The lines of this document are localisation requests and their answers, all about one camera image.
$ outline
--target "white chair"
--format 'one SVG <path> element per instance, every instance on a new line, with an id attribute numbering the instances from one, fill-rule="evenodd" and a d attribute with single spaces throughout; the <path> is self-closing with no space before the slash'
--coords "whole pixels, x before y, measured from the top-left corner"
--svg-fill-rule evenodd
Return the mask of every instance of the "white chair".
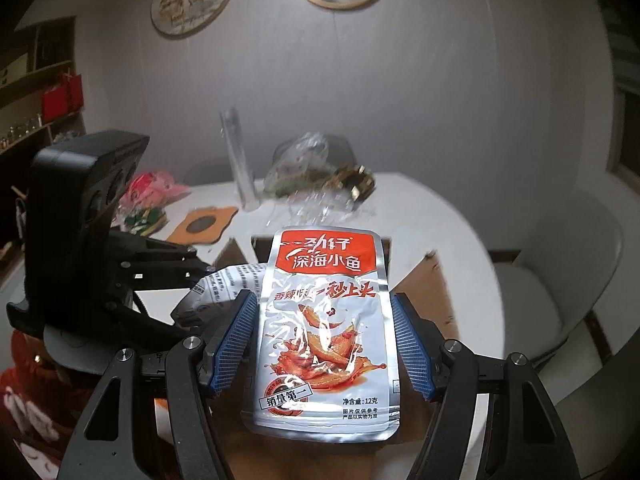
<path id="1" fill-rule="evenodd" d="M 512 264 L 495 264 L 502 291 L 505 355 L 552 355 L 590 311 L 618 266 L 622 229 L 576 190 L 548 212 Z"/>
<path id="2" fill-rule="evenodd" d="M 187 186 L 216 184 L 234 179 L 231 165 L 226 157 L 210 158 L 199 162 L 189 169 L 182 180 Z"/>

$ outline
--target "wall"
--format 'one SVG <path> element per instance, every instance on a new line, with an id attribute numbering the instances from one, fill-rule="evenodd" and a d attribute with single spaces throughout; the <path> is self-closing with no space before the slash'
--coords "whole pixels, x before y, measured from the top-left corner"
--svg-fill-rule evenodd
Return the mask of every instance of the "wall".
<path id="1" fill-rule="evenodd" d="M 171 41 L 154 30 L 150 0 L 36 0 L 21 25 L 80 15 L 87 129 L 151 135 L 145 169 L 180 178 L 224 153 L 218 112 L 235 104 L 258 175 L 284 139 L 343 134 L 359 161 L 427 184 L 504 248 L 577 172 L 581 116 L 562 114 L 572 67 L 555 4 L 379 0 L 331 12 L 231 0 L 203 31 Z"/>

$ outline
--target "cardboard box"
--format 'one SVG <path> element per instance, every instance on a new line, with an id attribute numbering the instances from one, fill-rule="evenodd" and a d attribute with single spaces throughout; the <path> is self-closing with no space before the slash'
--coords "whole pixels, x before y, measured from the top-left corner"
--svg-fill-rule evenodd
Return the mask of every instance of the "cardboard box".
<path id="1" fill-rule="evenodd" d="M 259 261 L 268 259 L 271 238 L 252 238 Z M 385 240 L 385 263 L 388 269 L 390 241 Z M 216 268 L 246 263 L 235 240 L 230 240 L 215 261 Z M 427 254 L 393 292 L 404 292 L 417 313 L 431 319 L 445 338 L 458 337 L 447 286 L 440 272 L 437 254 Z M 377 450 L 388 444 L 423 440 L 433 409 L 422 394 L 412 389 L 409 377 L 400 364 L 400 428 L 389 440 L 362 444 L 324 444 L 286 440 L 251 433 L 240 419 L 246 368 L 241 364 L 233 385 L 217 399 L 209 400 L 216 437 L 236 480 L 283 480 L 304 478 L 325 480 L 348 478 L 368 480 L 372 476 Z"/>

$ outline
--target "blue gripper pad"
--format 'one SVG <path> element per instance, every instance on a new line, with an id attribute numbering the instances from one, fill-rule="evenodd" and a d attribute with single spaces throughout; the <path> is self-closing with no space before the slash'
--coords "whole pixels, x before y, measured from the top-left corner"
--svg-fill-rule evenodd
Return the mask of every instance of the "blue gripper pad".
<path id="1" fill-rule="evenodd" d="M 236 376 L 238 363 L 257 321 L 257 311 L 258 299 L 254 293 L 251 293 L 247 295 L 231 327 L 220 343 L 214 359 L 213 377 L 209 383 L 216 395 L 231 386 Z"/>
<path id="2" fill-rule="evenodd" d="M 436 390 L 431 378 L 431 359 L 395 294 L 391 295 L 391 310 L 394 314 L 396 346 L 411 384 L 416 392 L 420 392 L 426 400 L 431 400 Z"/>

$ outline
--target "red box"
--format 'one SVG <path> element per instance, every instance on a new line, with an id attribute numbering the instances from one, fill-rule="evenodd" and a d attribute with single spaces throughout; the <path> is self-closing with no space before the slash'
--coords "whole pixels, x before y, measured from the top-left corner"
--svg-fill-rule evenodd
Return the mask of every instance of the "red box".
<path id="1" fill-rule="evenodd" d="M 61 74 L 57 86 L 42 95 L 42 120 L 49 123 L 84 106 L 82 77 Z"/>

